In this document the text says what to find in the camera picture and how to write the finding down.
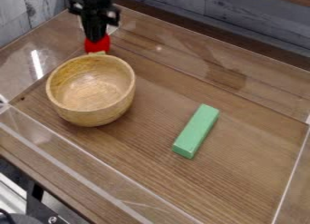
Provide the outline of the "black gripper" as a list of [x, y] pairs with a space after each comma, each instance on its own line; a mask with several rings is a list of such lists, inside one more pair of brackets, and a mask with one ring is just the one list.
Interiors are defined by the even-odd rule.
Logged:
[[94, 41], [94, 24], [97, 24], [97, 42], [105, 37], [107, 24], [118, 26], [121, 9], [113, 0], [69, 0], [70, 11], [82, 16], [85, 34]]

